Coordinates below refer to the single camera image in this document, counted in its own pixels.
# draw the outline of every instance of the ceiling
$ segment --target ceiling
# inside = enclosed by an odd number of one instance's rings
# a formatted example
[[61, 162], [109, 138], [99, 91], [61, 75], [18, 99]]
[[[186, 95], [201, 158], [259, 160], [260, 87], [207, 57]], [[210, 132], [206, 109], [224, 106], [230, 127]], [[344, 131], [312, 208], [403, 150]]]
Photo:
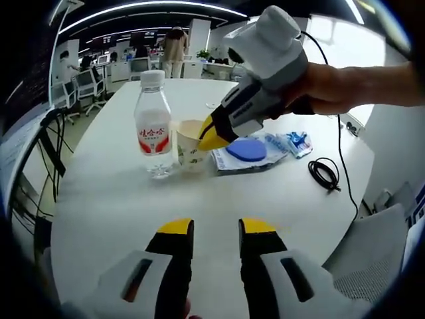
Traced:
[[[147, 1], [85, 0], [84, 6], [68, 14], [62, 28], [64, 29], [94, 13], [135, 2]], [[209, 0], [205, 3], [231, 9], [247, 17], [216, 9], [181, 4], [141, 5], [108, 12], [84, 21], [61, 33], [59, 43], [68, 39], [80, 39], [80, 50], [82, 50], [87, 47], [86, 41], [101, 35], [148, 27], [174, 27], [176, 25], [188, 27], [192, 19], [195, 18], [210, 20], [211, 28], [214, 29], [222, 25], [247, 20], [251, 16], [260, 15], [269, 5], [278, 5], [295, 17], [308, 17], [315, 13], [356, 23], [354, 14], [345, 0]], [[381, 33], [382, 28], [374, 20], [374, 17], [369, 17], [368, 13], [362, 10], [360, 6], [358, 8], [362, 16], [368, 18], [365, 19], [366, 26]]]

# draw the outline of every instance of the black wire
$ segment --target black wire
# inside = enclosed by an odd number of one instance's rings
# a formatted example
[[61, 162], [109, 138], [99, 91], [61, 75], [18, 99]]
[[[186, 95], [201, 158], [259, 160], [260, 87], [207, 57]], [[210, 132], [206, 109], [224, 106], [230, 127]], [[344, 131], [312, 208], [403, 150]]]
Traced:
[[21, 219], [19, 218], [20, 217], [19, 214], [18, 213], [14, 213], [14, 212], [12, 212], [12, 214], [15, 215], [16, 219], [22, 225], [22, 227], [24, 227], [32, 236], [34, 236], [34, 233], [32, 231], [30, 231], [29, 228], [27, 226], [25, 226], [25, 224], [21, 221]]
[[[64, 135], [65, 135], [65, 115], [63, 113], [60, 114], [62, 116], [62, 133], [59, 137], [59, 147], [58, 147], [58, 158], [60, 159], [61, 155], [62, 155], [62, 146], [64, 144]], [[58, 172], [58, 181], [56, 182], [56, 194], [59, 194], [59, 180], [60, 180], [60, 175]]]
[[[49, 126], [47, 126], [47, 128], [50, 130], [50, 131], [52, 131], [52, 132], [54, 132], [56, 135], [58, 135], [58, 132], [57, 131], [55, 131], [55, 130], [53, 130], [51, 127], [49, 127]], [[65, 143], [65, 146], [69, 149], [69, 151], [71, 152], [71, 153], [74, 153], [74, 150], [68, 145], [68, 143], [66, 143], [66, 140], [62, 140], [62, 142], [63, 143]]]
[[35, 205], [35, 207], [37, 208], [37, 213], [38, 212], [40, 212], [40, 213], [42, 213], [43, 215], [46, 215], [46, 216], [50, 216], [50, 217], [54, 217], [53, 215], [51, 215], [51, 214], [48, 214], [48, 213], [45, 213], [44, 211], [42, 211], [41, 210], [41, 208], [35, 203], [35, 201], [34, 201], [34, 199], [32, 199], [29, 195], [28, 195], [28, 193], [26, 192], [26, 191], [24, 191], [24, 189], [22, 188], [22, 186], [20, 186], [19, 185], [19, 188], [21, 189], [21, 191], [23, 192], [23, 194], [25, 195], [25, 197], [27, 197], [30, 201], [32, 201], [33, 202], [33, 204]]
[[341, 117], [339, 116], [339, 114], [338, 114], [338, 151], [339, 151], [339, 157], [341, 158], [341, 162], [343, 164], [345, 177], [347, 178], [348, 194], [350, 195], [350, 199], [351, 199], [351, 202], [353, 203], [354, 207], [356, 207], [356, 215], [354, 216], [354, 219], [356, 219], [357, 215], [359, 214], [359, 208], [357, 207], [357, 204], [353, 199], [353, 194], [351, 194], [350, 179], [348, 177], [347, 167], [345, 166], [343, 153], [341, 151]]
[[[325, 60], [326, 64], [329, 64], [327, 61], [327, 58], [325, 56], [325, 53], [323, 52], [320, 44], [316, 41], [315, 38], [313, 38], [311, 35], [309, 35], [307, 32], [305, 31], [301, 31], [301, 33], [303, 35], [306, 35], [310, 40], [312, 40], [316, 46], [319, 48], [321, 55], [323, 56], [323, 59]], [[357, 207], [356, 202], [353, 199], [353, 194], [351, 193], [351, 184], [350, 184], [350, 179], [348, 177], [348, 171], [347, 171], [347, 167], [345, 166], [345, 162], [344, 162], [344, 158], [343, 158], [343, 153], [341, 151], [341, 117], [338, 114], [338, 152], [339, 152], [339, 157], [341, 158], [341, 162], [343, 164], [343, 168], [344, 168], [344, 173], [345, 173], [345, 177], [347, 178], [347, 185], [348, 185], [348, 194], [350, 196], [350, 200], [353, 203], [355, 209], [356, 209], [356, 215], [354, 217], [354, 219], [357, 218], [357, 215], [359, 214], [359, 208]], [[333, 165], [336, 167], [337, 169], [337, 177], [335, 176], [335, 174], [333, 173], [332, 169], [329, 168], [328, 166], [326, 166], [323, 163], [318, 162], [319, 160], [329, 160], [333, 163]], [[338, 186], [338, 182], [339, 182], [339, 170], [338, 167], [336, 166], [335, 162], [330, 159], [330, 158], [318, 158], [315, 161], [311, 161], [308, 163], [308, 168], [310, 171], [310, 174], [313, 176], [313, 178], [320, 184], [322, 185], [324, 188], [333, 191], [334, 189], [336, 190], [341, 190]], [[319, 173], [319, 169], [322, 169], [323, 171], [326, 171], [326, 173], [330, 176], [331, 181], [325, 179], [320, 173]]]
[[[60, 123], [59, 123], [59, 119], [55, 118], [54, 121], [56, 122], [56, 127], [58, 132], [60, 131]], [[60, 144], [60, 135], [58, 134], [56, 137], [56, 154], [59, 154], [59, 144]], [[59, 175], [59, 173], [57, 172], [56, 167], [54, 168], [53, 171], [53, 196], [54, 196], [54, 202], [56, 202], [56, 196], [58, 195], [58, 189], [56, 188], [56, 174]]]
[[46, 163], [46, 159], [44, 158], [43, 147], [41, 146], [40, 142], [37, 142], [37, 145], [38, 145], [38, 146], [39, 146], [39, 148], [40, 148], [41, 158], [42, 158], [42, 161], [43, 161], [43, 163], [44, 163], [44, 166], [46, 167], [47, 175], [49, 176], [50, 180], [51, 180], [51, 181], [52, 181], [52, 183], [53, 183], [53, 177], [51, 176], [50, 171], [48, 170], [47, 163]]
[[12, 214], [14, 214], [14, 216], [16, 217], [18, 222], [22, 225], [22, 227], [24, 227], [32, 236], [34, 236], [34, 233], [32, 231], [30, 231], [29, 228], [21, 221], [21, 218], [24, 219], [24, 217], [20, 216], [14, 209], [12, 209]]
[[[335, 175], [335, 173], [329, 166], [325, 165], [324, 163], [321, 163], [320, 162], [321, 160], [330, 161], [337, 169], [337, 174]], [[339, 188], [338, 186], [339, 170], [338, 170], [337, 164], [335, 164], [335, 162], [332, 159], [317, 158], [314, 161], [310, 161], [308, 163], [308, 170], [311, 176], [313, 176], [314, 180], [316, 180], [316, 182], [318, 182], [320, 186], [322, 186], [323, 188], [326, 188], [328, 191], [333, 191], [333, 190], [341, 191], [341, 188]], [[321, 174], [321, 171], [324, 171], [329, 176], [330, 180], [325, 178]]]
[[33, 226], [35, 226], [35, 217], [33, 216], [33, 214], [31, 214], [28, 211], [28, 209], [17, 198], [15, 198], [15, 206], [16, 206], [15, 210], [22, 211], [22, 216], [21, 214], [18, 214], [18, 215], [21, 216], [23, 219], [26, 219]]
[[325, 56], [325, 53], [323, 52], [323, 50], [322, 50], [322, 48], [321, 48], [321, 46], [320, 46], [320, 44], [317, 42], [317, 40], [315, 39], [315, 38], [313, 38], [311, 35], [309, 35], [307, 32], [305, 32], [305, 31], [301, 31], [301, 34], [303, 34], [303, 35], [306, 35], [310, 40], [312, 40], [315, 44], [316, 44], [316, 46], [319, 48], [319, 50], [320, 50], [320, 53], [321, 53], [321, 55], [322, 55], [322, 57], [323, 57], [323, 59], [325, 60], [325, 63], [326, 64], [329, 64], [328, 62], [327, 62], [327, 58], [326, 58], [326, 56]]

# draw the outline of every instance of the blue sponge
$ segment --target blue sponge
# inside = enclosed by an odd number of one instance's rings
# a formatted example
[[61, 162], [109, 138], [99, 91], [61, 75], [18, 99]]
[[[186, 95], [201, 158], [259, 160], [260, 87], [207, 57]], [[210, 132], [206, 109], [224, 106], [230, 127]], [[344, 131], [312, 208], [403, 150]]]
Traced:
[[263, 142], [251, 139], [239, 139], [226, 147], [226, 151], [241, 161], [261, 161], [267, 156]]

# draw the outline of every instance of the plastic bottle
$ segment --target plastic bottle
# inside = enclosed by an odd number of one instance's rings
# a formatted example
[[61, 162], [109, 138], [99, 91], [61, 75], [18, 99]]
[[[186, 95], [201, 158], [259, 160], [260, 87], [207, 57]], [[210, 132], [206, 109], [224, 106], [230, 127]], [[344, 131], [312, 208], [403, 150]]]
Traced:
[[153, 178], [167, 177], [173, 166], [171, 111], [163, 91], [164, 78], [162, 70], [141, 73], [141, 93], [134, 110], [143, 164]]

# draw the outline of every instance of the hand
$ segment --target hand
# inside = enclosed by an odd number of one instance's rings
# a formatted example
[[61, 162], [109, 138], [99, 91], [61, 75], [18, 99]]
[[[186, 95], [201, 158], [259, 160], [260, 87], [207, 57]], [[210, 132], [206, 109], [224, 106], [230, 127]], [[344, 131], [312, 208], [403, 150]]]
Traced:
[[[189, 299], [186, 299], [185, 313], [184, 313], [183, 319], [185, 319], [189, 315], [189, 312], [191, 311], [191, 307], [192, 307], [191, 301]], [[199, 316], [190, 316], [190, 317], [188, 317], [188, 319], [202, 319], [202, 318], [199, 317]]]
[[282, 92], [283, 114], [292, 112], [288, 106], [301, 96], [308, 96], [316, 114], [347, 113], [355, 106], [366, 104], [363, 79], [356, 68], [334, 68], [309, 63], [305, 74]]

